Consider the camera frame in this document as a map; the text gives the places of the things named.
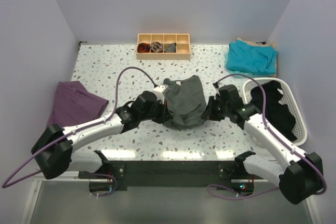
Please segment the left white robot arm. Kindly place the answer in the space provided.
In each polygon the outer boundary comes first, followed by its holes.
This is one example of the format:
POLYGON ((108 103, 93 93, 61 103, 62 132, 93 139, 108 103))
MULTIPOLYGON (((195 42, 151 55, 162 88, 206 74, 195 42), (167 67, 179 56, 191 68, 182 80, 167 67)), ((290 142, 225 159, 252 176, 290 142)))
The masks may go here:
POLYGON ((74 153, 101 138, 119 135, 136 129, 143 121, 163 124, 170 119, 167 111, 166 86, 159 85, 144 91, 135 101, 116 108, 96 120, 61 128, 53 124, 45 129, 31 153, 46 179, 59 177, 68 170, 80 171, 84 166, 97 178, 108 174, 109 165, 102 160, 90 163, 74 153))

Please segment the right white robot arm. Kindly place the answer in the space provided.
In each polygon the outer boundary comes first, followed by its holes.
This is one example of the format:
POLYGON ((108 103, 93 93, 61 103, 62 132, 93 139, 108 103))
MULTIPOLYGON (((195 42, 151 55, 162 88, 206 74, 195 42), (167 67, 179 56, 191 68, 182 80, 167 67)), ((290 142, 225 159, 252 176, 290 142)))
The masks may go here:
POLYGON ((272 162, 246 151, 235 157, 237 177, 246 178, 250 174, 261 177, 275 185, 294 205, 311 195, 326 192, 322 159, 317 153, 308 154, 292 144, 267 121, 264 110, 252 103, 243 103, 234 85, 219 87, 214 83, 214 87, 217 93, 209 97, 202 119, 219 122, 229 118, 275 158, 272 162))

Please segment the dark grey t shirt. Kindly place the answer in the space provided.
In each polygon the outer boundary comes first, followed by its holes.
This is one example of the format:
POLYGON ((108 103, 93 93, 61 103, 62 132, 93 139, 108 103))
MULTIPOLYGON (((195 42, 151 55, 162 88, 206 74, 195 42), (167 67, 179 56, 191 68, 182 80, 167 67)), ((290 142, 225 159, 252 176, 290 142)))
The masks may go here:
POLYGON ((206 109, 206 101, 199 76, 193 75, 184 80, 166 78, 163 83, 169 87, 165 99, 172 117, 164 125, 177 130, 202 125, 205 120, 201 115, 206 109))

